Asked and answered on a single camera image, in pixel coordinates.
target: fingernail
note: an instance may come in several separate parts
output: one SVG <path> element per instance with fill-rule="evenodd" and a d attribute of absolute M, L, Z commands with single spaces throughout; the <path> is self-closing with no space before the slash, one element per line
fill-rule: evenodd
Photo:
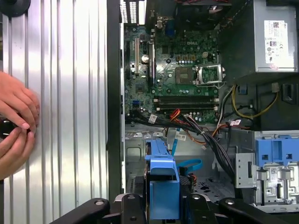
<path fill-rule="evenodd" d="M 22 129 L 19 128 L 19 127 L 17 127 L 17 128 L 15 128 L 12 132 L 20 133 L 21 131 L 22 131 Z"/>
<path fill-rule="evenodd" d="M 29 128 L 30 128 L 30 126 L 29 126 L 29 124 L 27 124 L 27 123 L 24 123 L 24 124 L 22 124 L 22 128 L 23 128 L 23 129 L 29 129 Z"/>

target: black plastic frame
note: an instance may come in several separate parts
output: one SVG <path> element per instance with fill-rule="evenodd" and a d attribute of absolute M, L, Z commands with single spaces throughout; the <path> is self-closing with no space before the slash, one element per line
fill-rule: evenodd
<path fill-rule="evenodd" d="M 107 1 L 109 200 L 121 193 L 120 0 Z"/>

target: dell logo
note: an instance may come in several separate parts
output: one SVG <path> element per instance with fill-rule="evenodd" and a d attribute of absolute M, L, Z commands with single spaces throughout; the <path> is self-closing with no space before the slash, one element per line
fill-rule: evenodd
<path fill-rule="evenodd" d="M 197 41 L 188 41 L 187 45 L 198 45 Z"/>

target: finger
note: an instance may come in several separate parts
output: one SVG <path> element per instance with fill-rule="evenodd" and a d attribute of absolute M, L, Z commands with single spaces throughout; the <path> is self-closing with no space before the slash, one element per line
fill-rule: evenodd
<path fill-rule="evenodd" d="M 34 105 L 36 106 L 36 109 L 37 109 L 37 112 L 39 113 L 40 111 L 40 106 L 39 106 L 39 100 L 38 98 L 36 97 L 36 95 L 29 89 L 23 89 L 22 90 L 31 100 L 32 102 L 34 103 Z"/>
<path fill-rule="evenodd" d="M 15 95 L 13 95 L 9 99 L 9 106 L 16 109 L 21 116 L 27 121 L 27 123 L 30 125 L 30 130 L 34 133 L 36 132 L 36 121 L 34 120 L 33 114 L 29 107 L 24 104 L 20 99 L 18 99 Z"/>
<path fill-rule="evenodd" d="M 1 143 L 0 143 L 0 158 L 7 153 L 7 151 L 13 146 L 14 142 L 17 140 L 22 129 L 15 128 Z"/>
<path fill-rule="evenodd" d="M 37 108 L 36 108 L 35 104 L 33 103 L 33 101 L 23 92 L 17 92 L 14 95 L 28 106 L 28 108 L 31 110 L 31 113 L 37 123 L 38 122 L 38 112 L 37 112 Z"/>
<path fill-rule="evenodd" d="M 13 174 L 17 171 L 29 158 L 32 153 L 33 146 L 35 143 L 35 138 L 33 132 L 29 132 L 26 139 L 26 145 L 21 157 L 15 161 L 10 167 L 7 169 L 7 176 Z"/>
<path fill-rule="evenodd" d="M 10 167 L 15 161 L 19 160 L 24 151 L 26 144 L 26 130 L 22 130 L 13 146 L 8 152 L 0 158 L 0 170 L 5 170 Z"/>
<path fill-rule="evenodd" d="M 4 117 L 15 123 L 17 126 L 23 129 L 30 128 L 30 125 L 23 118 L 21 118 L 17 112 L 3 101 L 0 101 L 0 112 Z"/>

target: pci express slot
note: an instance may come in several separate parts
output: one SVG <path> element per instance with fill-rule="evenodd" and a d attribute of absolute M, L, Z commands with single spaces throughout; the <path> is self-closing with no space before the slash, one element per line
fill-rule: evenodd
<path fill-rule="evenodd" d="M 149 42 L 149 86 L 152 87 L 155 84 L 156 78 L 156 54 L 155 44 Z"/>
<path fill-rule="evenodd" d="M 136 74 L 139 74 L 139 43 L 140 43 L 140 39 L 135 38 L 135 66 L 136 66 L 135 73 Z"/>
<path fill-rule="evenodd" d="M 125 74 L 126 79 L 131 78 L 131 65 L 130 65 L 130 41 L 126 42 L 126 51 L 125 51 Z"/>
<path fill-rule="evenodd" d="M 183 96 L 183 97 L 156 97 L 154 104 L 157 111 L 168 110 L 214 110 L 218 105 L 215 97 L 211 96 Z"/>

